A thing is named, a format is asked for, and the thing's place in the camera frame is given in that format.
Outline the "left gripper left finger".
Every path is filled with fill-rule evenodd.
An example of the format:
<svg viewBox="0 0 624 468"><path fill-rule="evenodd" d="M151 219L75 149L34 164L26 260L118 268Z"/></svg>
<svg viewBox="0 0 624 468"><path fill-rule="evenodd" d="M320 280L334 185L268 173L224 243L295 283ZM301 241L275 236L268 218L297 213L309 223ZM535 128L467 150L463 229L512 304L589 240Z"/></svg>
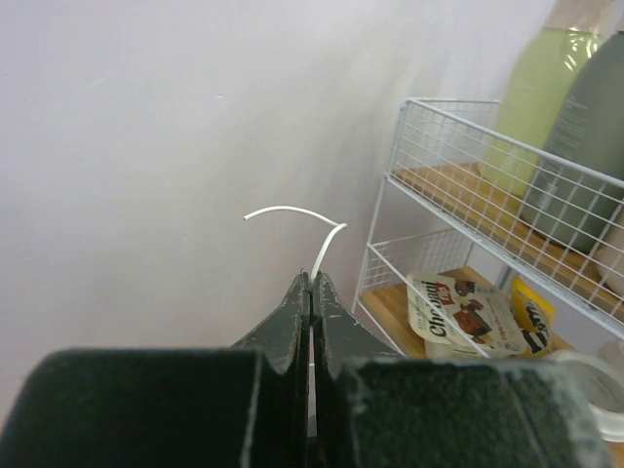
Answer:
<svg viewBox="0 0 624 468"><path fill-rule="evenodd" d="M225 348L49 354L1 432L5 467L302 467L310 284Z"/></svg>

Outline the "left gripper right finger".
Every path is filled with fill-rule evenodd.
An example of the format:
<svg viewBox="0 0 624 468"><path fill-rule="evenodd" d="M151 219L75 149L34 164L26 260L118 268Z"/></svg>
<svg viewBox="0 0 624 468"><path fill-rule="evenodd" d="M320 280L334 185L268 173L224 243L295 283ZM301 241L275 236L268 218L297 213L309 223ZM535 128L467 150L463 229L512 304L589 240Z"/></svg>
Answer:
<svg viewBox="0 0 624 468"><path fill-rule="evenodd" d="M588 403L547 360L395 353L312 286L318 441L328 467L608 467Z"/></svg>

